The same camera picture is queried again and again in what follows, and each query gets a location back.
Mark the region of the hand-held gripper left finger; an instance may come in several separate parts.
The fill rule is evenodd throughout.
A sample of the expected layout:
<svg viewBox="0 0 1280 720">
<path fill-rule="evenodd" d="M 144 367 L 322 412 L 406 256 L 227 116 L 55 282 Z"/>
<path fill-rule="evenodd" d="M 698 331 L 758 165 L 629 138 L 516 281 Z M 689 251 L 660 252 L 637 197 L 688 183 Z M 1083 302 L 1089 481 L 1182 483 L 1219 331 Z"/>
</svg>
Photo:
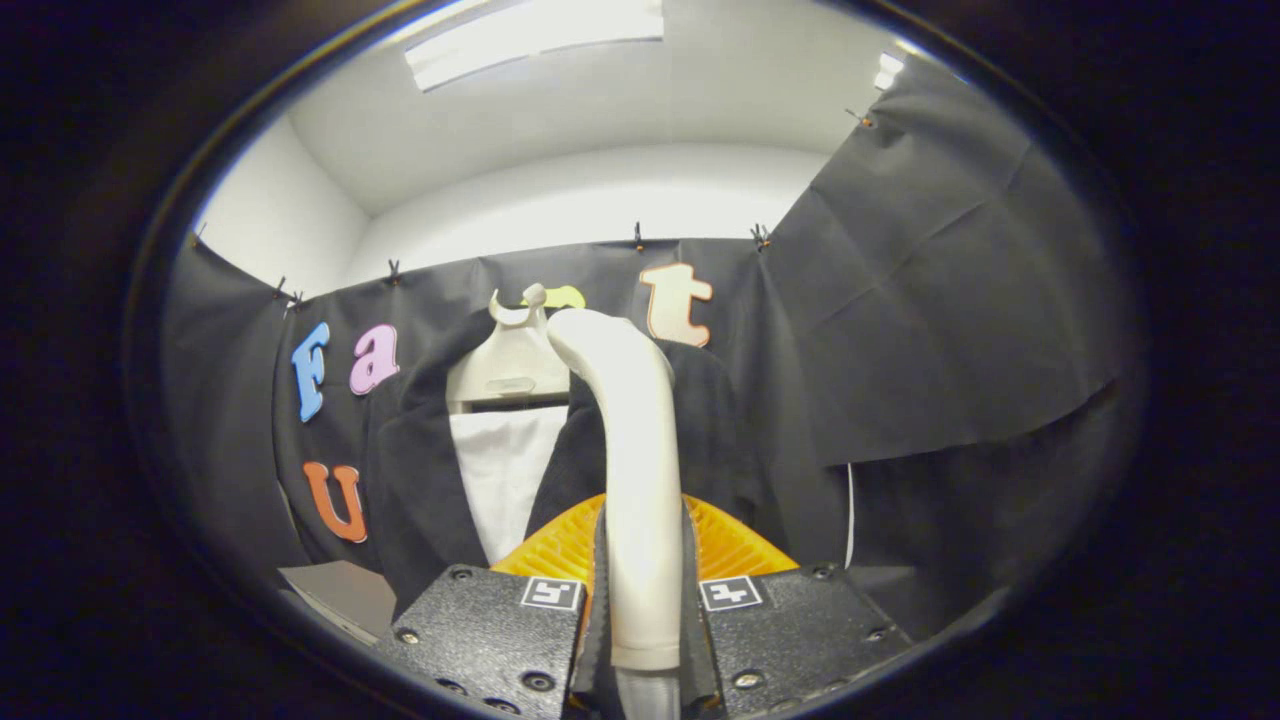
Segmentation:
<svg viewBox="0 0 1280 720">
<path fill-rule="evenodd" d="M 593 496 L 493 568 L 445 569 L 375 644 L 429 689 L 520 719 L 581 719 L 608 660 L 605 498 Z"/>
</svg>

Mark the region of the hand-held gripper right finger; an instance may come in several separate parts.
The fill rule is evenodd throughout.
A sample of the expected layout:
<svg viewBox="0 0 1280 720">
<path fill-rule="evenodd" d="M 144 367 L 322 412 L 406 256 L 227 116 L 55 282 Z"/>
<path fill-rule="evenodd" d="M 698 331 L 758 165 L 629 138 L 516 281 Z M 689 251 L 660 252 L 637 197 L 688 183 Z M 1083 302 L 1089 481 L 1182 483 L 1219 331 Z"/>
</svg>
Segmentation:
<svg viewBox="0 0 1280 720">
<path fill-rule="evenodd" d="M 689 717 L 763 719 L 814 705 L 913 647 L 842 568 L 796 562 L 714 505 L 684 502 Z"/>
</svg>

